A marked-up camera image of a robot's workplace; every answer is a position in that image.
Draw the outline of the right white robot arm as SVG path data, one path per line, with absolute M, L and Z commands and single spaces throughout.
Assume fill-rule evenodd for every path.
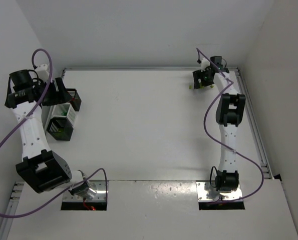
M 200 70 L 193 72 L 194 88 L 216 85 L 220 94 L 215 118 L 221 135 L 221 154 L 212 186 L 216 191 L 229 193 L 239 185 L 236 135 L 243 119 L 246 97 L 233 86 L 229 70 L 222 64 L 222 57 L 213 56 L 210 60 L 198 57 L 197 63 L 200 64 Z

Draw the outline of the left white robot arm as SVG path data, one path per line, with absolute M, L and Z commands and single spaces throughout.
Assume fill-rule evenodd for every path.
M 72 171 L 51 150 L 45 135 L 48 132 L 58 141 L 69 141 L 82 101 L 75 89 L 65 88 L 60 77 L 47 83 L 31 73 L 31 69 L 24 69 L 9 75 L 5 106 L 20 124 L 23 147 L 16 171 L 37 193 L 70 187 L 70 194 L 82 196 L 88 187 L 86 175 L 81 170 Z

